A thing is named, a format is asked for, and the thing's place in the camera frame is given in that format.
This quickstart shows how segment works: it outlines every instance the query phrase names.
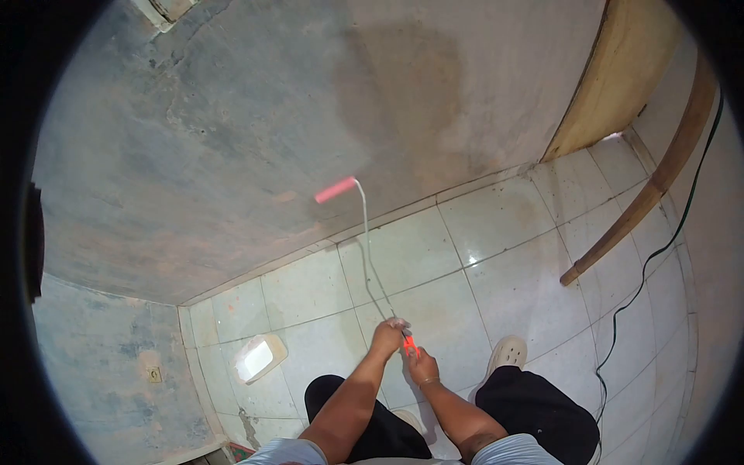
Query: wooden pole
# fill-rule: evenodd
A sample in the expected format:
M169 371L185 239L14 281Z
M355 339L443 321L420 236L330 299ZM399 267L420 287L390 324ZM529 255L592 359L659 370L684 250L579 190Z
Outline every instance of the wooden pole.
M583 257L560 278L563 286L571 284L590 266L612 250L628 233L641 222L651 209L669 190L684 164L697 145L702 130L708 122L713 100L716 96L716 76L701 51L698 51L697 66L687 107L679 121L664 158L656 167L648 182L635 200L620 215L615 224L587 251Z

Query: unpainted wall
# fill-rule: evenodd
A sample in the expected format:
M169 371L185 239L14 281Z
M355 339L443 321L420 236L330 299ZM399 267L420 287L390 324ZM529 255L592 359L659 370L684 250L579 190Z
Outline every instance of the unpainted wall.
M179 304L362 220L538 161L603 0L117 0L43 121L46 270Z
M98 463L154 464L215 441L175 307L45 275L33 316L51 385ZM152 366L162 382L148 382Z
M697 48L686 35L647 108L633 123L659 162L674 136L690 94ZM670 188L679 215L710 133L718 100L689 162ZM744 333L744 148L728 106L705 157L683 232L697 297L697 363L689 409L671 453L681 463L704 431L725 389Z

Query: green cable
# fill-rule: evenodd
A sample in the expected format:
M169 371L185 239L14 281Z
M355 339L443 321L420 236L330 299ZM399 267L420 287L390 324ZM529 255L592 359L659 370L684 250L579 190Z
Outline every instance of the green cable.
M700 163L698 163L697 170L695 171L695 178L693 179L693 185L690 188L690 195L687 197L687 204L684 207L684 213L682 214L682 218L679 220L679 226L677 226L677 230L674 231L674 235L672 236L672 239L670 239L669 243L666 244L664 247L660 248L659 250L652 253L647 259L646 263L644 263L643 271L641 272L641 286L638 287L638 291L633 295L633 298L630 299L630 302L628 302L626 305L623 305L619 309L615 310L615 313L612 315L612 346L609 348L609 352L607 353L607 357L605 357L604 361L597 366L597 370L594 372L594 374L599 378L600 384L602 385L602 408L600 410L600 414L597 417L597 424L599 424L600 420L602 419L602 415L604 414L605 406L607 405L607 385L605 384L604 379L602 379L602 376L600 375L600 369L607 363L607 360L609 359L609 356L612 354L612 350L615 348L615 342L618 340L618 313L622 312L626 308L630 307L630 304L633 303L636 297L638 297L638 294L641 293L641 289L644 288L644 284L646 283L646 266L648 266L649 262L652 258L656 257L657 255L664 253L665 250L667 250L673 243L674 240L679 235L679 232L682 230L682 226L684 225L684 221L687 219L687 213L690 211L690 205L693 201L693 195L695 194L695 186L697 186L697 179L698 175L700 174L700 168L702 167L702 162L705 160L705 155L708 153L708 148L711 146L711 142L713 140L713 136L716 134L716 129L718 128L718 123L721 120L721 114L723 113L723 91L720 91L720 98L718 100L718 111L716 112L716 119L713 120L713 126L711 127L711 132L708 134L708 141L705 142L705 148L702 151L702 157L700 158ZM600 456L602 457L602 440L600 439L599 442L600 447Z

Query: light blue shirt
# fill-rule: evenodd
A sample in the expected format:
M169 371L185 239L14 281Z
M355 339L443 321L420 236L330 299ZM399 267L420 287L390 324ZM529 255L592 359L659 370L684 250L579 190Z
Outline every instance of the light blue shirt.
M238 465L327 465L328 461L313 442L307 439L272 439L251 457ZM370 458L358 465L462 465L460 461L438 458ZM472 465L561 465L530 434L513 434L497 440L475 454Z

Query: wall socket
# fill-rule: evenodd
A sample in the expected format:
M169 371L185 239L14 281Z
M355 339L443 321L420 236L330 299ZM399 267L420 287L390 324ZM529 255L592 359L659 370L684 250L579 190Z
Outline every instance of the wall socket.
M160 377L160 367L148 367L147 380L150 382L162 382L163 379Z

